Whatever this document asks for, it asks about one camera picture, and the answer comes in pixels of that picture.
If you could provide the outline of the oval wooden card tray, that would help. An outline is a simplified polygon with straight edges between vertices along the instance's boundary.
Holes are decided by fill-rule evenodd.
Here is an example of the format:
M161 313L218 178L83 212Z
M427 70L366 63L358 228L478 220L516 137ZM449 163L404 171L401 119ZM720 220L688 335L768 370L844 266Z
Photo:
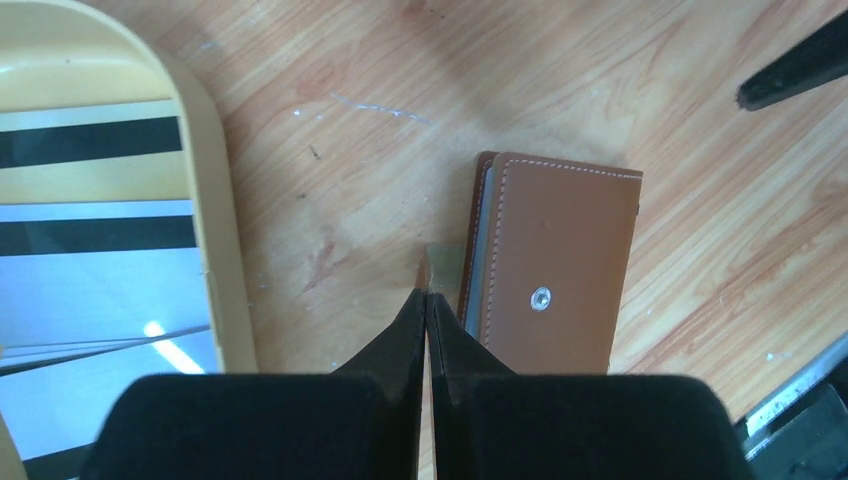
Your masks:
M257 369L222 122L183 65L127 27L77 1L1 5L1 116L5 112L171 100L179 109L183 189L192 200L221 371ZM1 475L29 478L1 414Z

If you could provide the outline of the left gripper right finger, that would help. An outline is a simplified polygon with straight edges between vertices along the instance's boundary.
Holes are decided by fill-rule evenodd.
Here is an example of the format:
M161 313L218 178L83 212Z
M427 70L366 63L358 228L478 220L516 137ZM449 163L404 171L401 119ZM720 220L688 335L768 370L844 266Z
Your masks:
M674 375L518 374L427 298L441 479L749 479L727 412Z

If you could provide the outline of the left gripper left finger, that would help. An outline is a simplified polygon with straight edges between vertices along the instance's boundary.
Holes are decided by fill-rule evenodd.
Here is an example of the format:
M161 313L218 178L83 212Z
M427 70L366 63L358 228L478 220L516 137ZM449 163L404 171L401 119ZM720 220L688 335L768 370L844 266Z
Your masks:
M158 374L119 397L85 479L413 479L426 296L327 374Z

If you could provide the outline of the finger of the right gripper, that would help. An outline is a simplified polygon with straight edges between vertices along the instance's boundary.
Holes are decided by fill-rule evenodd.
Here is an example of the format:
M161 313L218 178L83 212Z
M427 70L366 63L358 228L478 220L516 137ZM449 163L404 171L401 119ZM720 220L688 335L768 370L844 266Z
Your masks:
M847 75L847 11L748 78L737 105L757 111Z

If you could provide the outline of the brown leather card holder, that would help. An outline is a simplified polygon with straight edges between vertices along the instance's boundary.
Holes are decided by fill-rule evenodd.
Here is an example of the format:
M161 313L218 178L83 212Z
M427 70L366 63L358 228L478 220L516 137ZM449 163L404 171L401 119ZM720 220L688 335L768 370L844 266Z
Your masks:
M608 371L643 175L515 152L477 157L461 245L424 249L417 285L522 374Z

